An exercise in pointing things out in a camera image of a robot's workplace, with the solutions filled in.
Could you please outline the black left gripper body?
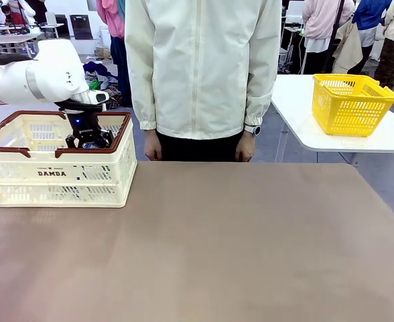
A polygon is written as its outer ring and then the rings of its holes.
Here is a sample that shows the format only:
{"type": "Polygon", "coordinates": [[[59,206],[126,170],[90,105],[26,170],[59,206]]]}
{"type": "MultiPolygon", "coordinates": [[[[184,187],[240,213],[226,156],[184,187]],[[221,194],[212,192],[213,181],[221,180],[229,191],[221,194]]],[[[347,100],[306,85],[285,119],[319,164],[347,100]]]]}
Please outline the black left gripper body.
{"type": "Polygon", "coordinates": [[[88,104],[71,99],[58,103],[59,110],[66,114],[72,127],[72,135],[79,141],[104,140],[97,114],[103,111],[103,104],[88,104]]]}

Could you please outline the person left forearm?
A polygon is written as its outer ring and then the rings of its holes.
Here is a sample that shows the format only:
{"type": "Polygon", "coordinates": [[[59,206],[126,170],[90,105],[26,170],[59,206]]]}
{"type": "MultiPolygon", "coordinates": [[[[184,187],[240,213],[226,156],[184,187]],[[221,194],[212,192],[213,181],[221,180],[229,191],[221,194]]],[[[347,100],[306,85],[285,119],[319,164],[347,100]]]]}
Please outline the person left forearm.
{"type": "Polygon", "coordinates": [[[245,124],[260,126],[267,112],[277,78],[279,48],[254,52],[249,61],[245,124]]]}

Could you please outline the person right forearm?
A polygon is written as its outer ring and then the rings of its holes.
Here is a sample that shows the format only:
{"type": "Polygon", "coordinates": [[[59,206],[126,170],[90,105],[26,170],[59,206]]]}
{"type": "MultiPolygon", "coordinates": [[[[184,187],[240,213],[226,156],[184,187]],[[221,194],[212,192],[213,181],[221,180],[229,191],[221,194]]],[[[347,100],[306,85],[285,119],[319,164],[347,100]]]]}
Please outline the person right forearm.
{"type": "Polygon", "coordinates": [[[128,47],[127,62],[132,103],[140,129],[155,130],[157,122],[152,83],[153,58],[147,52],[141,54],[128,47]]]}

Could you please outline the cream basket with brown rim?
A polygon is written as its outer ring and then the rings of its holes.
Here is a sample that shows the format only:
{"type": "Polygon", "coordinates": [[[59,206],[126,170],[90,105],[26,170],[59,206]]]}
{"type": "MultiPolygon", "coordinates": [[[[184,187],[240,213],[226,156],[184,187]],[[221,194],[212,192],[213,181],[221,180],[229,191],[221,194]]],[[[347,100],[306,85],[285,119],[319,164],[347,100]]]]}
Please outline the cream basket with brown rim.
{"type": "Polygon", "coordinates": [[[65,114],[16,111],[0,122],[0,207],[121,208],[137,167],[130,113],[98,114],[110,148],[68,148],[65,114]]]}

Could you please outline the person right hand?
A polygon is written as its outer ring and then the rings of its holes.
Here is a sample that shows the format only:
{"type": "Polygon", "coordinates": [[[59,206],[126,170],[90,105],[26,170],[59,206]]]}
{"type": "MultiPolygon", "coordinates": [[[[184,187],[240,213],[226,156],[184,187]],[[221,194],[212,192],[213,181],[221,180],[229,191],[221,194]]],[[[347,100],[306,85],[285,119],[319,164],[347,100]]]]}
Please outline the person right hand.
{"type": "Polygon", "coordinates": [[[161,144],[154,129],[145,131],[145,155],[151,161],[162,160],[161,144]]]}

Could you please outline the person left hand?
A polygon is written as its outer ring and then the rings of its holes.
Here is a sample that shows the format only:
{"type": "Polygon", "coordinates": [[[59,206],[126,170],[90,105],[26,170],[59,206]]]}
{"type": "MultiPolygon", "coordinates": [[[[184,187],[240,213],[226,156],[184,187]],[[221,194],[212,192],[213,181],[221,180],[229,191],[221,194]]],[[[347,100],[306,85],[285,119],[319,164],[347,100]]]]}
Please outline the person left hand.
{"type": "Polygon", "coordinates": [[[250,162],[256,150],[256,139],[250,132],[244,131],[236,148],[235,160],[237,162],[250,162]]]}

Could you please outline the colourful clothes pile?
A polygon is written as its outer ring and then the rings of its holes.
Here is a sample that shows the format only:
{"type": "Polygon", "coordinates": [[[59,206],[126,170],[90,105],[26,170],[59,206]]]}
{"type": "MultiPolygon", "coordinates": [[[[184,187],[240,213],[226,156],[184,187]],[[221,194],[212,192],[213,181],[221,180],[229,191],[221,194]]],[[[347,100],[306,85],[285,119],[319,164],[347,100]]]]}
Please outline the colourful clothes pile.
{"type": "Polygon", "coordinates": [[[107,109],[119,108],[122,103],[122,94],[119,90],[117,77],[99,62],[84,63],[83,69],[90,90],[104,91],[109,95],[107,109]]]}

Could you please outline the black panel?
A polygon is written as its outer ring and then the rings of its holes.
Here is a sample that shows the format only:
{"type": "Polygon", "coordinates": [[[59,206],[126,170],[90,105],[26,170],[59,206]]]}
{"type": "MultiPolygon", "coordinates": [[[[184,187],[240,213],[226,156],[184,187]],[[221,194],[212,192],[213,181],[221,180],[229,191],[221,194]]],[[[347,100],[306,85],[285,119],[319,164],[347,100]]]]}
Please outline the black panel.
{"type": "Polygon", "coordinates": [[[68,20],[65,15],[55,15],[58,27],[56,28],[59,38],[70,39],[68,20]]]}
{"type": "Polygon", "coordinates": [[[92,30],[87,15],[70,15],[72,30],[76,40],[92,40],[92,30]]]}

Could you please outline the person in pink hoodie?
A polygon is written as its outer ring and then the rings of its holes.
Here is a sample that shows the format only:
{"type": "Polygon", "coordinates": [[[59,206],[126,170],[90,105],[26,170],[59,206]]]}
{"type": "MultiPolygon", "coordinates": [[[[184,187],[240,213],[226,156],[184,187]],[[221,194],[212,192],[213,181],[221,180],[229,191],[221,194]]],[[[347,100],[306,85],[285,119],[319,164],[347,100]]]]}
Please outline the person in pink hoodie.
{"type": "Polygon", "coordinates": [[[122,106],[132,107],[131,88],[125,48],[125,0],[95,0],[99,17],[111,35],[111,57],[117,66],[122,106]]]}

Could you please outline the person in cream jacket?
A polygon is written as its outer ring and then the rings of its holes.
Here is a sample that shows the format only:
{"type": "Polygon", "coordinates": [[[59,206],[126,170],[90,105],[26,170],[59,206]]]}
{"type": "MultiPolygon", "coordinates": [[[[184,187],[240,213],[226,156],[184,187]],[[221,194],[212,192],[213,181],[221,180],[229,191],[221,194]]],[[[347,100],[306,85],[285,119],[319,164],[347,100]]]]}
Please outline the person in cream jacket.
{"type": "Polygon", "coordinates": [[[236,162],[249,61],[280,48],[281,0],[126,0],[125,45],[153,58],[161,161],[236,162]]]}

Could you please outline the white side table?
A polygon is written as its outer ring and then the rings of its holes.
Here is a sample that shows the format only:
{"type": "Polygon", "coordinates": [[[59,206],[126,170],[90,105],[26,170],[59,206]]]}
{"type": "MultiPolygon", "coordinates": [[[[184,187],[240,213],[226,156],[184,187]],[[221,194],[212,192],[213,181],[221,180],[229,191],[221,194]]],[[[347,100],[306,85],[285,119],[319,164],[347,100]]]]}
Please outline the white side table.
{"type": "Polygon", "coordinates": [[[314,80],[311,75],[277,76],[272,103],[300,144],[315,152],[394,154],[394,113],[388,111],[367,138],[329,136],[312,115],[314,80]]]}

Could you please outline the person in pale pink shirt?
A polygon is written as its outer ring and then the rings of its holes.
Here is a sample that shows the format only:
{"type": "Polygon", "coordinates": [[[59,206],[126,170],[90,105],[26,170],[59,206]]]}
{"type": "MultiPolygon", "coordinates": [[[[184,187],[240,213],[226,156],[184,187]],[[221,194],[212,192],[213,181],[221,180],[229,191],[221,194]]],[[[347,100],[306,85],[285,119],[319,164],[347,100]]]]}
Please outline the person in pale pink shirt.
{"type": "Polygon", "coordinates": [[[321,74],[328,70],[328,55],[334,50],[333,31],[353,14],[353,0],[305,0],[304,74],[321,74]]]}

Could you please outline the beige jacket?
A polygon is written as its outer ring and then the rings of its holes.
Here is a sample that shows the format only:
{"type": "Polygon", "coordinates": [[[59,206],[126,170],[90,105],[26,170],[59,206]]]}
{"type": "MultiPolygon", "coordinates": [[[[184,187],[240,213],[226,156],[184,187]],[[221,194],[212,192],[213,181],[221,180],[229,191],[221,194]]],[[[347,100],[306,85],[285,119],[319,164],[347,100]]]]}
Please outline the beige jacket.
{"type": "Polygon", "coordinates": [[[357,25],[348,20],[336,32],[335,40],[339,40],[337,49],[333,53],[333,74],[347,74],[363,58],[360,34],[357,25]]]}

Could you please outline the person in blue jacket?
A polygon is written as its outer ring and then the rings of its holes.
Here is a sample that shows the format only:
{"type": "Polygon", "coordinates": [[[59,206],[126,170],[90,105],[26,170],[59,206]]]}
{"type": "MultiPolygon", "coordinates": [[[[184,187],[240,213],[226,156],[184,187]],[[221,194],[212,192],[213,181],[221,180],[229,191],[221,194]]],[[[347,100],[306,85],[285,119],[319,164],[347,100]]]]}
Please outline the person in blue jacket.
{"type": "Polygon", "coordinates": [[[362,64],[365,64],[369,58],[375,42],[377,26],[383,19],[383,12],[389,8],[391,2],[392,0],[361,0],[354,12],[352,22],[356,24],[360,36],[363,51],[363,59],[360,62],[362,64]]]}

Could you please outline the grey frame workbench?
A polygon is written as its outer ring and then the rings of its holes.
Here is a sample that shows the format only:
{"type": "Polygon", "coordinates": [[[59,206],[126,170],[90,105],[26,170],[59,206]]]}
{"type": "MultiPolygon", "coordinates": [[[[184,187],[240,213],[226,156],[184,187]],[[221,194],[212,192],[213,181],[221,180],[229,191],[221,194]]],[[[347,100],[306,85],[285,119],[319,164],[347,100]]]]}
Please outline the grey frame workbench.
{"type": "Polygon", "coordinates": [[[38,53],[38,41],[48,38],[48,33],[58,38],[58,28],[63,26],[64,23],[34,25],[28,28],[19,28],[18,25],[0,27],[0,54],[25,54],[33,58],[38,53]]]}

